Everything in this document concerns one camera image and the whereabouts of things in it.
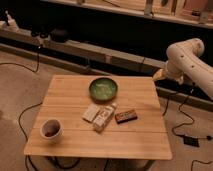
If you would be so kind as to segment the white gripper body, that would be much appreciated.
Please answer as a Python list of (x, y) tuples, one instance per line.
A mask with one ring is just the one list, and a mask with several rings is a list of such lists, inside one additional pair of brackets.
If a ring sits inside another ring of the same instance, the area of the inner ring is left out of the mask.
[(169, 69), (168, 67), (165, 67), (163, 69), (163, 76), (166, 79), (170, 79), (173, 81), (178, 82), (179, 84), (182, 84), (184, 79), (183, 79), (183, 72), (180, 70), (177, 70), (175, 68)]

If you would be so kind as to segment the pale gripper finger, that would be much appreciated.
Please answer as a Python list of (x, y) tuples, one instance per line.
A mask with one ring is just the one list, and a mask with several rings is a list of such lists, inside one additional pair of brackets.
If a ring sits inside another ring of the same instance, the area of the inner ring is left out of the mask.
[(154, 75), (153, 75), (153, 81), (163, 80), (163, 70), (159, 69)]
[(186, 77), (186, 78), (184, 77), (184, 82), (183, 83), (186, 84), (186, 85), (189, 85), (189, 86), (193, 86), (194, 85), (194, 82), (188, 77)]

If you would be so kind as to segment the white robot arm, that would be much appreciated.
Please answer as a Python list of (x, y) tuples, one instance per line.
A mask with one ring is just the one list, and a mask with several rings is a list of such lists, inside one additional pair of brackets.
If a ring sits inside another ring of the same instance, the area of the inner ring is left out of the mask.
[(168, 60), (153, 75), (153, 80), (170, 79), (182, 84), (187, 75), (213, 100), (213, 67), (200, 59), (204, 50), (204, 43), (199, 38), (171, 44), (166, 50)]

